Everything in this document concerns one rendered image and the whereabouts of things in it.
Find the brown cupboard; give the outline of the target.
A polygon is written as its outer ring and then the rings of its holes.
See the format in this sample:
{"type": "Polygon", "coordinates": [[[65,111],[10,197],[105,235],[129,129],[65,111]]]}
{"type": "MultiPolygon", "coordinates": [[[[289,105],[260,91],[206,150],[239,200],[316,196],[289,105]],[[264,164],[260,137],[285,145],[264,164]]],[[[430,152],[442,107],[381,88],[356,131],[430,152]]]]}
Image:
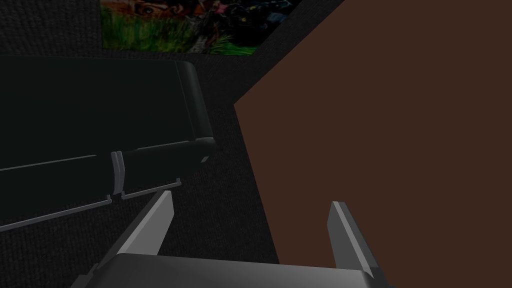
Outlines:
{"type": "Polygon", "coordinates": [[[340,201],[396,288],[512,288],[512,0],[345,0],[234,107],[281,264],[340,201]]]}

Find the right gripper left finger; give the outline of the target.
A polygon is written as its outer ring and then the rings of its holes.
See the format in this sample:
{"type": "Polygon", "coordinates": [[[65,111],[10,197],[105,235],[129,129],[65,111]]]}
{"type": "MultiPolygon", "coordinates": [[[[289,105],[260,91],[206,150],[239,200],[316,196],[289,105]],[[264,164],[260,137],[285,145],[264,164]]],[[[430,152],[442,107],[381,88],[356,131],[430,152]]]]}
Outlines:
{"type": "Polygon", "coordinates": [[[101,268],[117,254],[156,255],[174,217],[170,190],[156,192],[98,264],[101,268]]]}

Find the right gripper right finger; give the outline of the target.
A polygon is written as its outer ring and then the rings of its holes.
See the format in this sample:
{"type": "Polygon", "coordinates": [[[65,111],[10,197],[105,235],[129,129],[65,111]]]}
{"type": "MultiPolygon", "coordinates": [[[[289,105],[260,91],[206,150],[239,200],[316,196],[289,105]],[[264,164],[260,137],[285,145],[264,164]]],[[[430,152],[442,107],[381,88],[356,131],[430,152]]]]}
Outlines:
{"type": "Polygon", "coordinates": [[[345,202],[331,203],[327,230],[337,269],[361,270],[380,278],[380,267],[345,202]]]}

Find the dark sofa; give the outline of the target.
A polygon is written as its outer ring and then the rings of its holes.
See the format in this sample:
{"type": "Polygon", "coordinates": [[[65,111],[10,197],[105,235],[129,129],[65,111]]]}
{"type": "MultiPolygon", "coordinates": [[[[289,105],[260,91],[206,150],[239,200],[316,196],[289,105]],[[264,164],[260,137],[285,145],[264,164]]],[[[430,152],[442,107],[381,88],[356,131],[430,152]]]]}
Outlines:
{"type": "Polygon", "coordinates": [[[216,151],[186,61],[0,55],[0,232],[162,190],[216,151]]]}

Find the colourful wall picture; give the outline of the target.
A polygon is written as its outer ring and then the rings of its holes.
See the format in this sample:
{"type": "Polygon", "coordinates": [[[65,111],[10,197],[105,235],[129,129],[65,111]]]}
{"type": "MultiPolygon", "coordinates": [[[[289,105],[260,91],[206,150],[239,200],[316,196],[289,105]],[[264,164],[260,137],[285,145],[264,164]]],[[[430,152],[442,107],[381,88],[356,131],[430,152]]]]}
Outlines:
{"type": "Polygon", "coordinates": [[[99,0],[107,50],[251,56],[303,0],[99,0]]]}

